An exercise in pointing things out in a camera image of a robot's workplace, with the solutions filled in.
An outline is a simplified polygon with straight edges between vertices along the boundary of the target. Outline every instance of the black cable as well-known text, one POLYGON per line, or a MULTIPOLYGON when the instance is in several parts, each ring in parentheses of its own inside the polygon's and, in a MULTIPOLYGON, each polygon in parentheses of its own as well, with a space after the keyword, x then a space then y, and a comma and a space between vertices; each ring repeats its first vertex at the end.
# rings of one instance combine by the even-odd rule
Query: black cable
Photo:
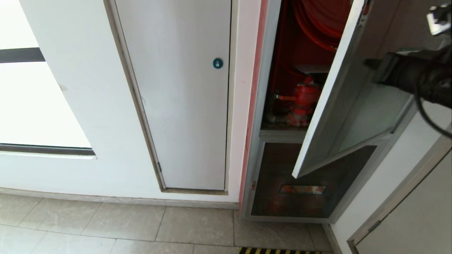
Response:
MULTIPOLYGON (((437 55, 436 57, 434 57, 434 58, 430 61, 430 63, 427 65, 426 70, 428 69, 428 66, 431 65, 431 63, 437 61, 440 57, 442 57, 443 52, 444 52, 444 50, 440 50, 440 52, 438 53, 438 55, 437 55)), ((419 74, 418 81, 417 81, 416 84, 414 85, 414 100, 416 101, 416 105, 418 106, 419 113, 421 114, 421 116, 422 116, 422 118, 424 119, 424 121, 425 121, 431 128, 433 128, 434 130, 436 130, 436 131, 438 131, 439 133, 441 133, 442 135, 444 135, 444 136, 446 136, 446 137, 452 139, 452 133, 450 133, 450 132, 448 132, 448 131, 442 129, 440 126, 438 126, 437 124, 435 124, 435 123, 432 121, 432 119, 430 119, 430 117, 428 117, 428 115, 427 115, 427 113, 425 112, 425 109, 424 109, 424 107, 423 107, 423 105, 422 105, 421 97, 420 97, 420 95, 419 95, 419 86, 420 86, 421 84, 423 84, 423 83, 421 82, 421 80, 422 80, 421 77, 422 77, 423 73, 426 72, 426 70, 425 70, 425 71, 422 71, 422 72, 419 74)))

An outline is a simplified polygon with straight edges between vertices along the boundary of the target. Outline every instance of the tile floor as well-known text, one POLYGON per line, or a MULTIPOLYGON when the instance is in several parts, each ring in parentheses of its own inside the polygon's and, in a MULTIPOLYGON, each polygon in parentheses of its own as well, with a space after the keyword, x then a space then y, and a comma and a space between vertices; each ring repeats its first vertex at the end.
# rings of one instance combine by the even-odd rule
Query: tile floor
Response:
POLYGON ((240 221, 237 211, 0 194, 0 254, 332 254, 321 225, 240 221))

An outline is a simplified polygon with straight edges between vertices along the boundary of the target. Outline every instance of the baseboard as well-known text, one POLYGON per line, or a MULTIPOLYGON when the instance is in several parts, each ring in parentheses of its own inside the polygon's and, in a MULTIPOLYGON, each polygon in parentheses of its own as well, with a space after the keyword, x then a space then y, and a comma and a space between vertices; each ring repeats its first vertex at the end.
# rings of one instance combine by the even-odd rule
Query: baseboard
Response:
POLYGON ((88 202, 154 205, 154 206, 170 206, 170 207, 218 208, 218 209, 233 209, 233 210, 239 209, 239 204, 233 203, 233 202, 211 202, 211 201, 175 200, 175 199, 154 199, 154 198, 105 197, 105 196, 39 192, 39 191, 9 189, 9 188, 0 188, 0 193, 1 194, 19 195, 19 196, 38 197, 38 198, 54 198, 54 199, 88 201, 88 202))
POLYGON ((342 251, 339 248, 339 244, 336 240, 336 237, 334 236, 334 232, 331 229, 331 226, 329 224, 322 224, 323 230, 325 231, 326 238, 330 242, 331 249, 333 250, 334 254, 342 254, 342 251))

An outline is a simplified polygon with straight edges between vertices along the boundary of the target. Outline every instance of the open cabinet door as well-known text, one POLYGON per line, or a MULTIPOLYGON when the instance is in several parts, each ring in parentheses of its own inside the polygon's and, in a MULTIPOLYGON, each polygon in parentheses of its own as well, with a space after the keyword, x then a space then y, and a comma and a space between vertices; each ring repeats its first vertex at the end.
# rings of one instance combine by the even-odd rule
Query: open cabinet door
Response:
POLYGON ((407 48, 438 49, 443 39, 430 34, 425 16, 437 2, 353 2, 293 177, 309 174, 392 134, 411 95, 373 83, 373 71, 363 61, 407 48))

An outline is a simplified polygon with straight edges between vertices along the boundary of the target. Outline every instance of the blue lock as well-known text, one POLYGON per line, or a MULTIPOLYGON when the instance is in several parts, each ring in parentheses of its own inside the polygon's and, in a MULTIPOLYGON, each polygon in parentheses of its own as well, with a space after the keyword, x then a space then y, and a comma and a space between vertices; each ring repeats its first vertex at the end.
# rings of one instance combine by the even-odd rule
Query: blue lock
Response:
POLYGON ((221 67, 223 67, 223 60, 221 58, 215 58, 213 60, 213 67, 215 69, 220 69, 221 67))

